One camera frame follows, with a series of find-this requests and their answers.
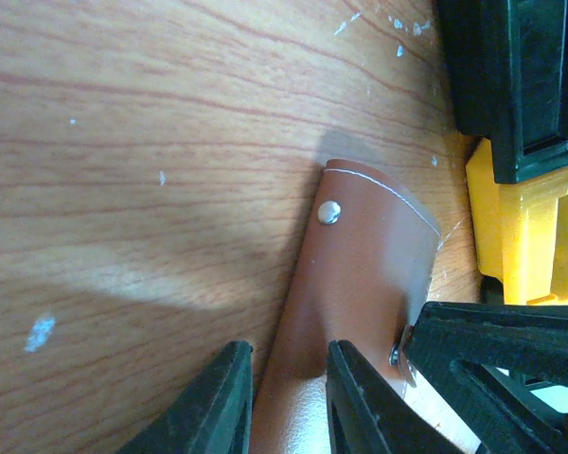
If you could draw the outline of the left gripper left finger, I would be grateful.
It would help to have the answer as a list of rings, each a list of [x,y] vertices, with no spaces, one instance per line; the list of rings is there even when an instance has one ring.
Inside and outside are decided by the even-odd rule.
[[[253,374],[252,346],[228,342],[175,402],[120,453],[247,453]]]

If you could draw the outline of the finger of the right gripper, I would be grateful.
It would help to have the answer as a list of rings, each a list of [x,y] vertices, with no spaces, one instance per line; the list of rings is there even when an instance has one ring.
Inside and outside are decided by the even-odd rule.
[[[568,412],[512,374],[568,388],[568,306],[428,302],[401,342],[490,453],[568,453]]]

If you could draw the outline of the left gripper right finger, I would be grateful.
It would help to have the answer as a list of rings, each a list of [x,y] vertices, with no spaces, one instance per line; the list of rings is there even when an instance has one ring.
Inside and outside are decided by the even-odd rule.
[[[328,345],[327,407],[333,453],[457,453],[406,405],[348,340]]]

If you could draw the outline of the brown leather card holder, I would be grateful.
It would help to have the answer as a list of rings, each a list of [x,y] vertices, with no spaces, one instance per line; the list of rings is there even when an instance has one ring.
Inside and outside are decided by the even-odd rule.
[[[349,160],[327,162],[257,391],[252,452],[329,452],[332,341],[351,341],[405,393],[389,358],[426,302],[439,242],[435,217],[392,176]]]

